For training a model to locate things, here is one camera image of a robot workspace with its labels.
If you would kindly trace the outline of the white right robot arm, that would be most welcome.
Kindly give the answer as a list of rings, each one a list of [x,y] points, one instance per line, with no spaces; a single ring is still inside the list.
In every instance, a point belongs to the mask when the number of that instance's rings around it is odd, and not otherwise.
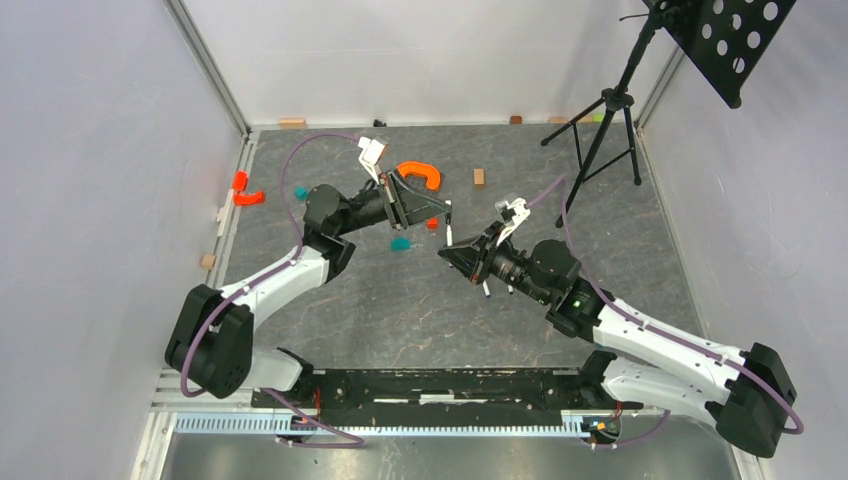
[[[566,242],[519,251],[501,236],[505,228],[496,221],[438,255],[472,284],[502,281],[547,307],[557,331],[598,346],[577,382],[585,405],[614,400],[686,415],[760,458],[773,457],[782,436],[801,433],[790,413],[797,390],[776,350],[723,345],[658,321],[595,289]]]

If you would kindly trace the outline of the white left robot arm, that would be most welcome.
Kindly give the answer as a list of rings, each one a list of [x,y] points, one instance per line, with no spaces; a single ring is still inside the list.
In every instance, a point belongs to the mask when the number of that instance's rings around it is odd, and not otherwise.
[[[298,296],[329,283],[347,267],[356,247],[345,235],[383,222],[403,230],[450,216],[449,201],[412,187],[396,170],[346,197],[321,184],[307,195],[296,246],[240,281],[189,291],[164,354],[180,374],[181,393],[224,399],[241,388],[274,389],[290,407],[314,394],[308,364],[289,350],[255,347],[258,327]]]

